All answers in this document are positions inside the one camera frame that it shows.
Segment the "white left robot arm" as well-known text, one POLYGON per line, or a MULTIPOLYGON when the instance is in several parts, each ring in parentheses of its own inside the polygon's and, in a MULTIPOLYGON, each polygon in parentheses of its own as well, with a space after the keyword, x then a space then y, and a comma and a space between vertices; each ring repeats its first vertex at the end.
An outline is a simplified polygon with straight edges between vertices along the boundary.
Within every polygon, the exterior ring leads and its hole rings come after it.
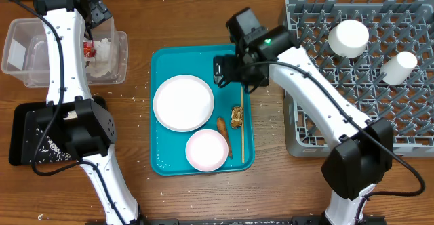
POLYGON ((74 159, 59 169, 40 171, 36 148, 30 160, 33 172, 53 176, 80 166, 102 203, 107 224, 146 224, 115 156, 114 119, 94 101, 86 76, 84 41, 111 13, 101 0, 33 0, 32 7, 9 1, 38 17, 47 37, 50 82, 45 107, 26 119, 44 128, 39 144, 51 139, 74 159))

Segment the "white tissue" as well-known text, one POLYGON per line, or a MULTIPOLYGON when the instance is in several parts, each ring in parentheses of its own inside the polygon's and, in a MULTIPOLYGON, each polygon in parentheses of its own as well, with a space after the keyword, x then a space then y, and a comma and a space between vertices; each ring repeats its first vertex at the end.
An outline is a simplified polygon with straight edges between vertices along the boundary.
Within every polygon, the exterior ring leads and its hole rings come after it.
POLYGON ((94 48, 96 50, 96 55, 93 58, 86 58, 86 70, 89 76, 91 77, 102 77, 107 74, 110 69, 110 47, 111 42, 108 38, 103 38, 100 41, 94 42, 94 48))

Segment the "light green bowl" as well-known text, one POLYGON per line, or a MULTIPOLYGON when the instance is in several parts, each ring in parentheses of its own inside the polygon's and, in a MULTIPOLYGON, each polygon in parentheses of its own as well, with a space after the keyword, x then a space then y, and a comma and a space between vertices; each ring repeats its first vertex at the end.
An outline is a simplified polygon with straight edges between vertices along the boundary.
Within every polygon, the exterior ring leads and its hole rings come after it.
POLYGON ((338 56, 356 58, 365 51, 369 40, 368 28, 358 20, 345 20, 328 35, 328 43, 338 56))

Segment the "red snack wrapper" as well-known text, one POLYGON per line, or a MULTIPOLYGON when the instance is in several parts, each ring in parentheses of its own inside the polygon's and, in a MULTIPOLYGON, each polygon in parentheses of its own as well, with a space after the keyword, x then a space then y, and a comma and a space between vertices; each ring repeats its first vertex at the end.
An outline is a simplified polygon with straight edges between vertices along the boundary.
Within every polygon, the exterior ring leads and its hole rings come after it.
POLYGON ((93 58, 96 55, 93 41, 83 42, 83 53, 86 58, 93 58))

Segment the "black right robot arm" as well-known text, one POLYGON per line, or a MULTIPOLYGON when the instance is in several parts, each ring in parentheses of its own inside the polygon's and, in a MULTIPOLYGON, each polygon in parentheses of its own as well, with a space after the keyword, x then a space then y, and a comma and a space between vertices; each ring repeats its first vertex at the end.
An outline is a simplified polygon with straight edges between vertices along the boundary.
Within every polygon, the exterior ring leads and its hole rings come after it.
POLYGON ((226 22, 235 54, 214 58, 218 87, 239 82, 252 93, 270 81, 291 95, 322 133, 330 153, 321 172, 332 189, 319 216, 296 216, 293 224, 384 224, 363 213, 378 194, 376 185, 401 158, 393 152, 394 133, 383 118, 372 120, 348 102, 317 70, 296 35, 284 26, 267 29, 250 8, 226 22))

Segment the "orange carrot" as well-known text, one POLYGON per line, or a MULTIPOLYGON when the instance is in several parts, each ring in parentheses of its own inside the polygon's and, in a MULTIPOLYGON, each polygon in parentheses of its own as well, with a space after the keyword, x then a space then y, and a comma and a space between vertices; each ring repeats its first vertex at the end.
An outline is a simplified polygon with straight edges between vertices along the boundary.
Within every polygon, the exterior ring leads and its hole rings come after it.
POLYGON ((220 132, 221 135, 223 135, 224 139, 226 140, 226 143, 228 146, 228 157, 230 159, 232 159, 233 158, 233 152, 232 152, 231 143, 229 140, 228 129, 227 129, 227 126, 226 126, 224 119, 222 117, 218 117, 217 121, 216 121, 216 125, 218 128, 218 131, 220 132))

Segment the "white paper cup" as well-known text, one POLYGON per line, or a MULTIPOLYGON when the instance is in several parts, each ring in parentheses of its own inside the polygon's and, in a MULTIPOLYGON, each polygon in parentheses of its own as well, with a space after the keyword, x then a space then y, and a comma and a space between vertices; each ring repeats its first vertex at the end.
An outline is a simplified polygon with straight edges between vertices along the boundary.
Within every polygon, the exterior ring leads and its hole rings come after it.
POLYGON ((411 52, 399 52, 380 68, 384 73, 383 81, 389 85, 400 85, 418 64, 417 57, 411 52))

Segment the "brown food scrap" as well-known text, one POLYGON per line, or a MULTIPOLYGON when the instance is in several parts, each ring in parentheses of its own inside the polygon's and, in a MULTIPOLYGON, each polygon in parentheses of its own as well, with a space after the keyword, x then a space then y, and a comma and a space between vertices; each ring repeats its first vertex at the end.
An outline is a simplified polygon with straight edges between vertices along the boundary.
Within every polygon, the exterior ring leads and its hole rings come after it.
POLYGON ((231 110, 230 125, 233 129, 237 129, 243 125, 243 107, 235 106, 231 110))

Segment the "large white plate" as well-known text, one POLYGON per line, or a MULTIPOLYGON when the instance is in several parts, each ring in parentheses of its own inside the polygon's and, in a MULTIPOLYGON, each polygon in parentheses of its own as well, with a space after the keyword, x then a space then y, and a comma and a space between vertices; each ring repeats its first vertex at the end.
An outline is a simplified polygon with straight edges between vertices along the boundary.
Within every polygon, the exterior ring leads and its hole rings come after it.
POLYGON ((192 75, 177 75, 164 81, 153 97, 153 112, 158 122, 175 132, 200 128, 214 110, 210 86, 192 75))

